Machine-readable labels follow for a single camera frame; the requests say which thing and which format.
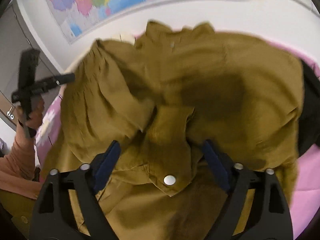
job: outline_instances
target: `black fabric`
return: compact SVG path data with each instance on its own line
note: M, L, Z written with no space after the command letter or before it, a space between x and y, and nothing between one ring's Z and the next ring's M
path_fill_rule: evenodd
M302 60L304 77L304 104L299 119L299 156L314 143L320 146L320 81L313 70Z
M0 203L0 239L1 240L26 240L22 233L11 221L12 215Z

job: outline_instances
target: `white wall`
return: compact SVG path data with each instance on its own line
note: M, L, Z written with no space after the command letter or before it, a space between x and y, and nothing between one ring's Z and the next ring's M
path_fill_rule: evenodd
M290 45L320 62L320 19L293 0L198 0L146 8L107 22L68 44L45 0L18 0L31 33L47 57L62 71L96 38L113 34L139 34L149 19L179 29L210 21L216 30L254 33Z

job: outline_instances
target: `person's arm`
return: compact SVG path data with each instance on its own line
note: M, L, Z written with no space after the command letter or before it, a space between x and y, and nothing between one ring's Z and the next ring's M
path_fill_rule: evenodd
M19 120L22 117L22 109L18 107ZM30 120L26 122L28 127L35 130L42 124L42 111L44 110L44 101L41 99L37 108L29 115ZM11 151L1 160L1 165L5 165L18 177L32 180L35 170L35 150L34 138L27 139L21 125L17 124L16 136Z

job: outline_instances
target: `pink tablecloth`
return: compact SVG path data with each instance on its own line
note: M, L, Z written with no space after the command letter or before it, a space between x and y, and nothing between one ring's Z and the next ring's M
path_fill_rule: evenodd
M296 239L320 207L320 149L313 145L298 159L299 176L290 214Z
M54 99L43 117L42 125L36 134L36 148L40 165L44 164L47 153L58 138L61 127L60 104L62 96L59 94Z

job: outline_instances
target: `snap button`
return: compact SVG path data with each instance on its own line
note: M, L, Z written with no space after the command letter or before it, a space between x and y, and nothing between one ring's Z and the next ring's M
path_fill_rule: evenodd
M172 175L168 175L164 177L163 181L166 185L173 185L176 183L176 178Z
M28 219L25 216L21 217L21 220L23 223L27 224L28 223Z

